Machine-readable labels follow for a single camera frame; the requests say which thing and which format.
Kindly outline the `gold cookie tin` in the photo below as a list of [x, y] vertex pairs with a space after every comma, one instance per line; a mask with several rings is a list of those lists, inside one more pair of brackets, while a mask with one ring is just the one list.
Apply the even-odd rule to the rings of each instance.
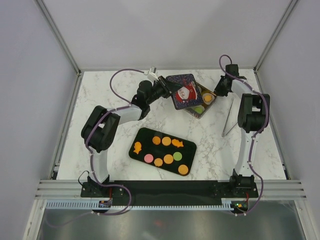
[[203, 100], [203, 103], [197, 106], [202, 106], [203, 112], [201, 114], [198, 114], [197, 112], [195, 112], [194, 108], [197, 106], [186, 108], [185, 111], [199, 120], [209, 110], [209, 108], [215, 103], [217, 96], [214, 94], [213, 91], [209, 90], [205, 86], [199, 84], [198, 82], [196, 84], [201, 93], [201, 97]]

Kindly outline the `gold tin lid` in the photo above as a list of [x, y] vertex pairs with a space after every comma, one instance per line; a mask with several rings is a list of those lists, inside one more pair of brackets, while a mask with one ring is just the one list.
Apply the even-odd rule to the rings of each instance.
[[182, 85], [182, 87], [171, 96], [176, 110], [183, 110], [204, 103], [193, 74], [169, 75], [166, 77], [166, 80]]

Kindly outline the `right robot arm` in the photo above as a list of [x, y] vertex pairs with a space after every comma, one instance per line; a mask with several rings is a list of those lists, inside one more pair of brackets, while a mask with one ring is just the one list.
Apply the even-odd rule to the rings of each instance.
[[229, 179], [228, 191], [233, 197], [241, 197], [249, 193], [257, 197], [255, 176], [261, 176], [253, 169], [260, 135], [269, 124], [270, 95], [260, 93], [239, 75], [237, 64], [230, 63], [222, 69], [221, 76], [214, 94], [226, 97], [234, 93], [240, 98], [237, 125], [241, 130], [241, 143], [237, 163]]

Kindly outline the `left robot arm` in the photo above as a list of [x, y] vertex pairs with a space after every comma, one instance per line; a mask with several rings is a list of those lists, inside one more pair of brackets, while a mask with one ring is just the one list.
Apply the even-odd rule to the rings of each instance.
[[98, 105], [93, 109], [81, 130], [90, 155], [90, 170], [87, 181], [82, 184], [81, 197], [105, 197], [109, 193], [108, 149], [115, 139], [118, 126], [144, 119], [153, 102], [171, 97], [182, 87], [180, 83], [171, 82], [163, 76], [154, 82], [143, 80], [128, 105], [113, 109]]

